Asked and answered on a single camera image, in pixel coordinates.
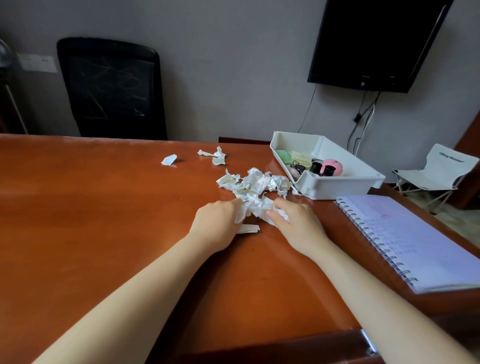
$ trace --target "light switch panel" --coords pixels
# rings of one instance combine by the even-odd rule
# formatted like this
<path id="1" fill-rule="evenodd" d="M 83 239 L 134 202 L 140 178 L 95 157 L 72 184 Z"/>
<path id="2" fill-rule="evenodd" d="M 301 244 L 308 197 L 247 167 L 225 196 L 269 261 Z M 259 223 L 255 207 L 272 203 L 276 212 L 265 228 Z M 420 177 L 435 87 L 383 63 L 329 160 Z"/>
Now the light switch panel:
<path id="1" fill-rule="evenodd" d="M 57 66 L 52 56 L 17 53 L 18 61 L 25 71 L 57 73 Z"/>

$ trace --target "white plastic tray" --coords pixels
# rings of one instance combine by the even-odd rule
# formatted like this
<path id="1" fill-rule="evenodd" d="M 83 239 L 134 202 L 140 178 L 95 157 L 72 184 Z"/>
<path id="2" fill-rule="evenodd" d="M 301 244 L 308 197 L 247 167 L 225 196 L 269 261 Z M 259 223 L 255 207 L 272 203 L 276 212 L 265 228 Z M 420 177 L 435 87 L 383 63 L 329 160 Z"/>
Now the white plastic tray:
<path id="1" fill-rule="evenodd" d="M 385 180 L 384 175 L 322 135 L 274 132 L 270 148 L 295 188 L 312 200 L 335 200 L 349 194 L 366 194 L 371 187 L 380 188 Z M 290 166 L 285 165 L 276 152 L 282 149 L 295 150 L 322 160 L 336 159 L 342 163 L 343 173 L 339 177 L 320 177 L 307 170 L 298 181 L 294 181 Z"/>

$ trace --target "brown table surface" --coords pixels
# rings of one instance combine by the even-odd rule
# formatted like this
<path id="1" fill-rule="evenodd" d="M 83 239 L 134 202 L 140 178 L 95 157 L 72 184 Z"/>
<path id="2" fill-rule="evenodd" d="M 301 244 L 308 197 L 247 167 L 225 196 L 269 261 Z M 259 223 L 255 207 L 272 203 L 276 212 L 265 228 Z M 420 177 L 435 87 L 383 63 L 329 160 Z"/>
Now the brown table surface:
<path id="1" fill-rule="evenodd" d="M 30 363 L 182 238 L 199 207 L 233 198 L 216 184 L 225 166 L 197 154 L 214 152 L 216 145 L 0 136 L 1 363 Z M 221 146 L 232 173 L 245 176 L 257 167 L 282 174 L 268 146 Z M 178 155 L 175 164 L 161 165 L 171 154 Z M 387 185 L 372 193 L 391 196 L 480 256 L 479 249 Z M 332 201 L 288 198 L 310 205 L 337 245 L 454 336 L 479 333 L 479 289 L 416 295 Z M 202 266 L 149 362 L 194 361 L 200 353 L 217 351 L 222 361 L 222 351 L 231 349 L 255 358 L 283 350 L 279 362 L 288 361 L 293 350 L 297 362 L 300 357 L 308 362 L 296 350 L 312 343 L 313 350 L 327 350 L 319 349 L 319 342 L 336 348 L 336 355 L 345 352 L 337 348 L 344 345 L 357 347 L 351 357 L 366 356 L 358 322 L 323 272 L 275 227 L 259 225 L 259 233 L 237 236 Z M 330 354 L 320 353 L 323 361 L 317 356 L 316 362 L 337 358 Z"/>

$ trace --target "chair back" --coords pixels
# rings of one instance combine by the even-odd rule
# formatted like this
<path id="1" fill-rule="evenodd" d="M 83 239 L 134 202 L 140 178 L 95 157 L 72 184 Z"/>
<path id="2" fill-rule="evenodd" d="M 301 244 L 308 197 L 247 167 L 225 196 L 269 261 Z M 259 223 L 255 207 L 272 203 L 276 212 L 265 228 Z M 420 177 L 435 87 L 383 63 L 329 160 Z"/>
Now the chair back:
<path id="1" fill-rule="evenodd" d="M 453 186 L 455 181 L 470 172 L 479 159 L 435 144 L 427 155 L 425 177 L 442 186 Z"/>
<path id="2" fill-rule="evenodd" d="M 57 53 L 81 136 L 167 140 L 154 49 L 70 37 L 58 41 Z"/>

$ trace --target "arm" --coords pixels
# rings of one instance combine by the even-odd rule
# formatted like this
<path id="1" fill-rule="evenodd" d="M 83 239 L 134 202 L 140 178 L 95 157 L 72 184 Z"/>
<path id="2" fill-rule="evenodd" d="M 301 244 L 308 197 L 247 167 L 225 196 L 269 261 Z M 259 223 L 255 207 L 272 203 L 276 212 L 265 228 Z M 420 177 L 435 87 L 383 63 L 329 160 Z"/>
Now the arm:
<path id="1" fill-rule="evenodd" d="M 100 302 L 34 364 L 144 363 L 195 272 L 238 232 L 241 223 L 233 221 L 241 204 L 235 199 L 200 208 L 185 238 Z"/>
<path id="2" fill-rule="evenodd" d="M 313 260 L 367 331 L 387 364 L 471 364 L 477 360 L 428 317 L 381 283 L 326 236 L 306 205 L 278 198 L 290 223 L 268 215 L 290 245 Z"/>

